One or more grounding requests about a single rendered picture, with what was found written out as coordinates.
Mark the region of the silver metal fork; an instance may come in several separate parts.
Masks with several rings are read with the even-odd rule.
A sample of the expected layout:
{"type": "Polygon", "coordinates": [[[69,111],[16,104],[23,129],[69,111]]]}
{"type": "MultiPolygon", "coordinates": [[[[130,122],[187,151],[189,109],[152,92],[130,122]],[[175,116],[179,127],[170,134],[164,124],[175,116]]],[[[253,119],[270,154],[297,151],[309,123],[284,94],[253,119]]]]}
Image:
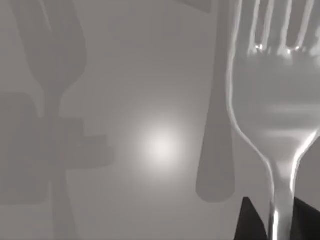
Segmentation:
{"type": "Polygon", "coordinates": [[[305,0],[295,45],[288,45],[293,0],[235,0],[226,104],[235,131],[266,165],[269,240],[291,240],[296,177],[320,137],[320,0],[305,0]]]}

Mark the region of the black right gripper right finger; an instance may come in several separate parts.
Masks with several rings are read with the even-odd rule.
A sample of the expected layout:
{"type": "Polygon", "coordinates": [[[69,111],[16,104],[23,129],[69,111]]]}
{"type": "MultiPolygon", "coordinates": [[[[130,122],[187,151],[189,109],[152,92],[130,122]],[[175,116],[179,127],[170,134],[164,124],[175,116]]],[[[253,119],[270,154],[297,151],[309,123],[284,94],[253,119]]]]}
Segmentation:
{"type": "Polygon", "coordinates": [[[294,198],[290,240],[320,240],[320,210],[294,198]]]}

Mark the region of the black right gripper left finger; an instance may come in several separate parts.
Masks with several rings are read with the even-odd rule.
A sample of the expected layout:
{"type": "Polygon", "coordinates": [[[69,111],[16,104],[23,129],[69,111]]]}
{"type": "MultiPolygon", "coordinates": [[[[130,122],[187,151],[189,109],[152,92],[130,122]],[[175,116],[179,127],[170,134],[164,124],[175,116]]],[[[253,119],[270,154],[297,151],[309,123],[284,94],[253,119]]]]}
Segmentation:
{"type": "Polygon", "coordinates": [[[242,199],[233,240],[268,240],[264,223],[249,197],[242,199]]]}

